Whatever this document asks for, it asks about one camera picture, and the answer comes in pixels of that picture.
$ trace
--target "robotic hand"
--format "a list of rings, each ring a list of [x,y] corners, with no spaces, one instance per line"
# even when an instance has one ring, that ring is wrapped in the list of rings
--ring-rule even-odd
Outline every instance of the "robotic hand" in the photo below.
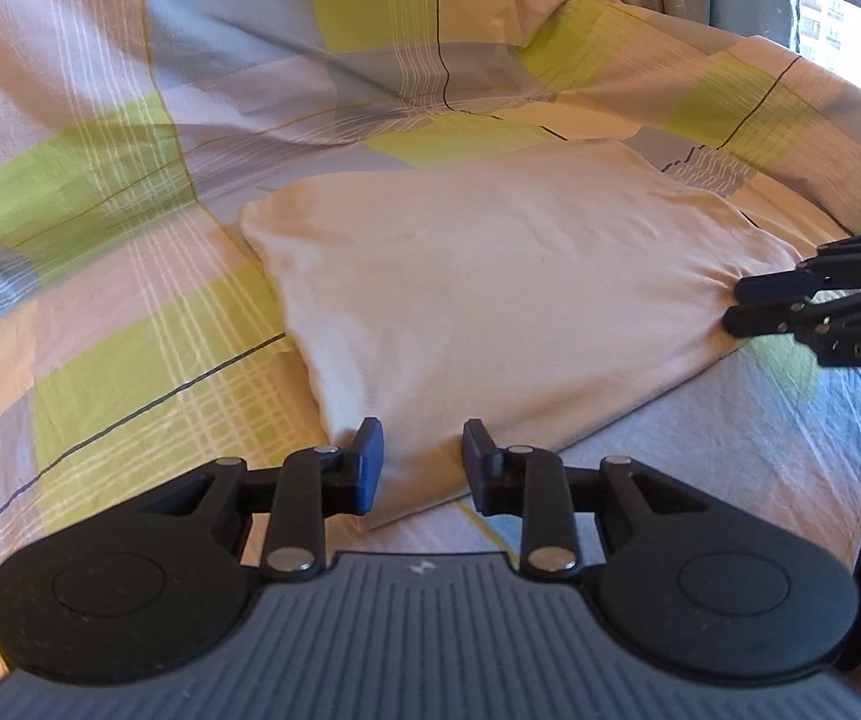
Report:
[[[822,290],[858,290],[815,302]],[[824,367],[861,367],[861,235],[823,245],[795,271],[741,279],[724,327],[738,338],[793,333]]]
[[[523,519],[505,554],[338,554],[323,519],[364,514],[382,461],[281,469],[225,458],[0,566],[0,720],[595,718],[857,720],[833,654],[850,572],[798,536],[630,458],[571,469],[463,432],[473,501]],[[251,515],[272,513],[257,568]],[[607,554],[584,566],[574,522]]]

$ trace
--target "bed sheet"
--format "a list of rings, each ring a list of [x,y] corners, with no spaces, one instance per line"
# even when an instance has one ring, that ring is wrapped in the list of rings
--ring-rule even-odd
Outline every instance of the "bed sheet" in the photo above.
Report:
[[[307,23],[266,0],[0,0],[0,562],[203,461],[321,440],[235,229],[299,177],[606,137],[801,255],[861,231],[861,92],[801,57],[616,0],[552,1],[525,45],[472,44],[414,2],[368,1],[392,18],[358,50],[330,0]],[[605,450],[853,560],[861,371],[753,341],[568,459]],[[514,527],[458,501],[336,521],[331,546],[512,546]]]
[[[277,167],[214,207],[232,218],[227,209],[242,197],[302,175],[407,170],[597,137],[620,138],[678,180],[715,188],[803,255],[843,234],[811,202],[729,155],[566,99],[446,114],[338,146]],[[0,320],[0,562],[195,464],[235,455],[273,466],[323,440],[307,372],[253,252],[213,207],[180,211]],[[604,454],[638,455],[845,562],[856,556],[861,370],[818,370],[788,338],[747,343],[566,459],[593,466]],[[467,501],[374,533],[355,522],[331,531],[334,548],[515,542],[513,520],[485,521]]]

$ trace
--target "logo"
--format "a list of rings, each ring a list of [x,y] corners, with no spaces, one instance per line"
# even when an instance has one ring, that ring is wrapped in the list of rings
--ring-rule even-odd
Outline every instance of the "logo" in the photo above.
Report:
[[[420,562],[413,563],[409,568],[415,574],[422,577],[424,574],[429,574],[431,571],[436,569],[437,566],[430,562],[430,560],[421,560]]]

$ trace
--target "gray ribbed surface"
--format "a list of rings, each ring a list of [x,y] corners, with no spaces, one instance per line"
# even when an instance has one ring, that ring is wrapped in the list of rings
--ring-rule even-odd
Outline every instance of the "gray ribbed surface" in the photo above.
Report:
[[[181,671],[121,688],[22,673],[0,720],[856,720],[839,680],[707,688],[638,661],[573,589],[520,579],[501,555],[343,555],[267,589],[246,625]]]

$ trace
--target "bed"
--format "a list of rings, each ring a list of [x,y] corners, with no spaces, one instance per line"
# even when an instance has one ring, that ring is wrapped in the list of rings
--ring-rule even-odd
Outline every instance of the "bed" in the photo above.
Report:
[[[0,562],[203,461],[325,438],[241,206],[594,138],[802,257],[861,231],[861,92],[760,37],[619,0],[0,0]],[[789,338],[563,454],[634,455],[856,558],[861,370]],[[466,498],[328,522],[331,550],[517,539]]]

